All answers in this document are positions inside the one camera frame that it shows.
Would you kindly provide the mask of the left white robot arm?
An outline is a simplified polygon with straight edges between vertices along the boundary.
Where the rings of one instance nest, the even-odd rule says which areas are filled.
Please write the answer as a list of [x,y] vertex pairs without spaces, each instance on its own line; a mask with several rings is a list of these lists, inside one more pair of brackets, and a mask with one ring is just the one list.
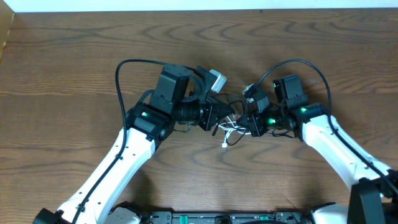
[[139,223],[131,212],[126,219],[111,215],[116,200],[177,123],[209,131],[234,112],[210,95],[225,83],[226,77],[216,70],[164,64],[156,88],[122,110],[123,128],[88,180],[56,212],[41,209],[34,223]]

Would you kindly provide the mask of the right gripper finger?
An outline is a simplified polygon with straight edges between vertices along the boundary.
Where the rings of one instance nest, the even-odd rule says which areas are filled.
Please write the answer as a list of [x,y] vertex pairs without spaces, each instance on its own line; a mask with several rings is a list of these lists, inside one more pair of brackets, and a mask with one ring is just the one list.
[[246,113],[236,120],[237,123],[249,123],[252,121],[252,114]]
[[240,121],[238,125],[246,131],[249,131],[252,136],[255,135],[255,123],[253,121]]

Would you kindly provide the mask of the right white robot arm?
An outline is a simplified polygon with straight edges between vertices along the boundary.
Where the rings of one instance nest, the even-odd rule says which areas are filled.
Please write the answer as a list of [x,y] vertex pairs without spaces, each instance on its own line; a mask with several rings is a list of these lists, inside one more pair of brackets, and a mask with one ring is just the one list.
[[255,109],[237,124],[252,136],[287,131],[314,148],[350,191],[347,207],[326,203],[303,214],[301,223],[397,223],[397,171],[366,152],[321,103],[308,102],[298,76],[273,81],[277,104],[252,84],[243,91]]

